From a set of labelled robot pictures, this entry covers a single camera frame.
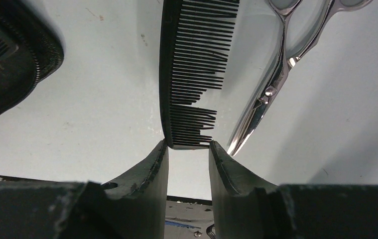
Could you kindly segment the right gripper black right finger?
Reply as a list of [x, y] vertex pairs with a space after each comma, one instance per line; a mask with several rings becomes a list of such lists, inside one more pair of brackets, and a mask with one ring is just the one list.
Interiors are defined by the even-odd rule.
[[219, 239], [275, 239], [269, 195], [277, 186], [234, 160], [217, 141], [209, 145], [209, 177]]

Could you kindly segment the black zippered tool case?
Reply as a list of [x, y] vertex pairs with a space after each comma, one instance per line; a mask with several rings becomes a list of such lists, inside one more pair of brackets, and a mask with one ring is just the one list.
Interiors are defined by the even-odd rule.
[[21, 0], [0, 0], [0, 115], [64, 61], [59, 37]]

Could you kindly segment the silver scissors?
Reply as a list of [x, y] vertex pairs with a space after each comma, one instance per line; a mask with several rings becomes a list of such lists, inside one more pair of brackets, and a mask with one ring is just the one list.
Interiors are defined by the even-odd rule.
[[279, 39], [276, 56], [271, 67], [259, 80], [253, 95], [248, 102], [237, 126], [229, 141], [227, 153], [235, 156], [274, 102], [277, 94], [281, 91], [292, 68], [317, 45], [325, 25], [330, 18], [338, 12], [356, 11], [370, 4], [369, 0], [325, 0], [321, 11], [312, 28], [302, 38], [292, 52], [287, 50], [288, 27], [291, 18], [301, 1], [292, 0], [288, 3], [278, 3], [269, 0], [268, 5], [278, 16], [281, 23], [281, 38]]

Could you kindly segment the black handled styling comb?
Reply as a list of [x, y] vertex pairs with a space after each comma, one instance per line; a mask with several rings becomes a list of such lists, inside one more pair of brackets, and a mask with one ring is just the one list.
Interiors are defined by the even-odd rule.
[[217, 112], [197, 103], [223, 87], [236, 25], [238, 0], [166, 0], [159, 49], [159, 104], [167, 145], [177, 150], [209, 147], [206, 131]]

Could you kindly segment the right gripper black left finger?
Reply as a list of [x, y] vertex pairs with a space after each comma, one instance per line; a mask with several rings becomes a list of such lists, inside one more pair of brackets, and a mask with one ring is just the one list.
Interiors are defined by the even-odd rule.
[[145, 159], [102, 185], [107, 222], [122, 238], [164, 237], [168, 174], [168, 146], [161, 140]]

